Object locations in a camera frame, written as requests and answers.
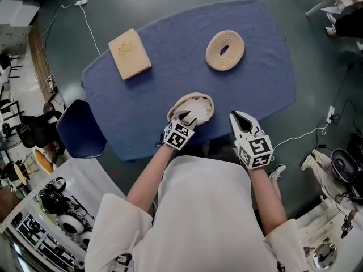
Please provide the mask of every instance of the person in white shirt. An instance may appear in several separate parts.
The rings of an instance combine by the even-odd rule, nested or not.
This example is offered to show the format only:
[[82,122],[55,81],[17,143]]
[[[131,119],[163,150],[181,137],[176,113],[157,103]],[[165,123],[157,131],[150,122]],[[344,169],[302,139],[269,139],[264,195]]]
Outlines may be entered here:
[[[176,151],[164,144],[126,199],[106,194],[85,271],[307,271],[295,220],[287,221],[271,182],[285,168],[270,180],[262,168],[248,174],[230,146],[219,151],[203,158],[182,150],[169,163]],[[266,237],[252,208],[251,183]],[[147,211],[157,193],[153,222]]]

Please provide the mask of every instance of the round silver object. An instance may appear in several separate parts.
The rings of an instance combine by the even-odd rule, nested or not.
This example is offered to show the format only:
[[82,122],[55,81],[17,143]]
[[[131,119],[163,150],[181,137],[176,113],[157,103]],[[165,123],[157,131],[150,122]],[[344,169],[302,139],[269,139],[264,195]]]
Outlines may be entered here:
[[314,252],[314,264],[319,270],[330,268],[336,260],[337,250],[333,243],[321,244]]

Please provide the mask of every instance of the foot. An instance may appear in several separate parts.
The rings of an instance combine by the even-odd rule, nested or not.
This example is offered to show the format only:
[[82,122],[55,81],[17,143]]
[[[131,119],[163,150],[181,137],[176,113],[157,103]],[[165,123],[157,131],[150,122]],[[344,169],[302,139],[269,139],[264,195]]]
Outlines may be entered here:
[[333,15],[331,15],[331,13],[327,13],[328,19],[331,23],[331,25],[335,28],[336,27],[336,19],[334,18]]
[[325,32],[327,33],[327,36],[336,36],[336,30],[333,27],[326,27]]
[[267,172],[268,178],[271,179],[278,179],[281,176],[281,173],[286,169],[286,166],[283,164],[280,164],[276,166],[273,170],[270,170]]
[[305,161],[301,164],[301,171],[304,171],[306,168],[310,168],[311,164],[315,161],[314,157],[309,154]]

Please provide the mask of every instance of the white shoe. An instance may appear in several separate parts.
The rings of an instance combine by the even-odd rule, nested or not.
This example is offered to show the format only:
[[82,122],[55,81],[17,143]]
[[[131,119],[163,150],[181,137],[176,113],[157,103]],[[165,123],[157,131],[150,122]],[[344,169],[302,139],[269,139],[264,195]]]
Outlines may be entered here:
[[310,168],[311,164],[315,161],[314,157],[309,154],[305,161],[301,164],[301,171],[304,171],[306,168]]
[[280,164],[276,166],[273,170],[270,170],[267,172],[268,178],[271,179],[278,179],[281,177],[281,173],[286,169],[286,166],[283,164]]
[[331,13],[327,13],[327,16],[328,16],[328,19],[329,19],[331,25],[335,28],[335,26],[336,26],[336,19],[334,18],[334,16],[331,15]]
[[328,36],[336,36],[336,30],[333,27],[326,27],[325,32]]

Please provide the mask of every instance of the person's right arm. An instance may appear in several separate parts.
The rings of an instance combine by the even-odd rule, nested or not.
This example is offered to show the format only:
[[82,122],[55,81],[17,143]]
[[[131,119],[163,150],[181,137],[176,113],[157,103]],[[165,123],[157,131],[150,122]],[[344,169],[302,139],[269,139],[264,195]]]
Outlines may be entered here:
[[287,221],[286,211],[265,170],[262,168],[252,169],[250,170],[250,177],[261,222],[265,234],[268,235]]

